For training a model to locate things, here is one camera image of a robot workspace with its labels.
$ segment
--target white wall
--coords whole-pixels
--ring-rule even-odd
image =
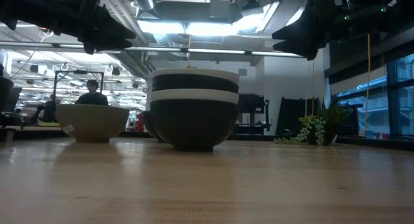
[[[185,69],[187,61],[167,62],[162,60],[153,61],[152,64],[161,69]],[[211,62],[211,61],[192,61],[192,67],[198,69],[217,69],[239,73],[239,69],[247,69],[247,76],[240,76],[239,93],[256,93],[256,68],[250,66],[250,62]]]
[[[329,66],[324,60],[329,59],[325,49],[321,49],[315,60],[308,62],[305,58],[266,57],[264,59],[265,75],[264,96],[269,99],[269,122],[272,127],[266,135],[274,135],[278,124],[282,97],[291,99],[323,98],[326,80],[324,70]]]

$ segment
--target wooden table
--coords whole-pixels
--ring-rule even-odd
[[[154,139],[0,148],[0,223],[414,223],[414,154]]]

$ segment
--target potted plant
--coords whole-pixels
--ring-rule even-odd
[[[348,111],[340,107],[338,102],[332,101],[328,108],[320,105],[317,116],[299,118],[303,125],[300,133],[290,139],[275,139],[276,144],[297,144],[308,142],[314,145],[328,146],[339,131],[340,124],[348,116]]]

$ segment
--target ceramic bowl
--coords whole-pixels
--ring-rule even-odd
[[[125,129],[129,110],[121,107],[60,104],[56,118],[61,129],[77,142],[109,142]]]
[[[213,89],[239,92],[239,75],[211,69],[165,69],[152,73],[152,91]]]
[[[154,123],[153,123],[153,117],[151,114],[151,111],[144,111],[142,112],[144,115],[144,126],[147,132],[155,139],[158,139],[159,142],[162,142],[163,140],[158,135],[157,131],[155,131]]]
[[[155,130],[175,150],[212,151],[233,132],[238,100],[228,91],[155,91],[150,103]]]

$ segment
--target white stripe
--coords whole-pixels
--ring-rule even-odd
[[[151,102],[175,99],[215,100],[237,105],[239,103],[239,94],[210,89],[169,89],[151,93]]]

